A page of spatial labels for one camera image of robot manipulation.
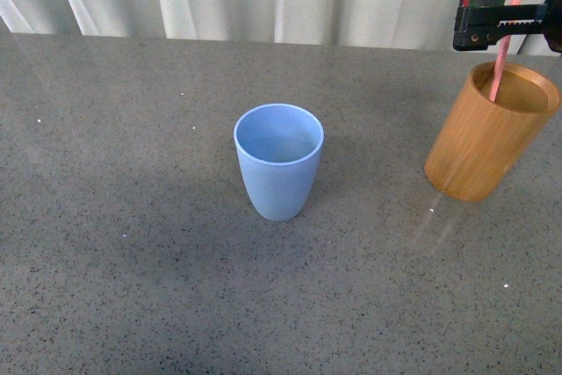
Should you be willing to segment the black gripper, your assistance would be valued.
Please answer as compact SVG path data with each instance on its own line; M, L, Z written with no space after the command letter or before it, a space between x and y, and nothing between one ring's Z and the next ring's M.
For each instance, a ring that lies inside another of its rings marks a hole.
M561 0L506 5L505 0L459 0L452 46L484 51L512 35L541 34L549 49L561 51Z

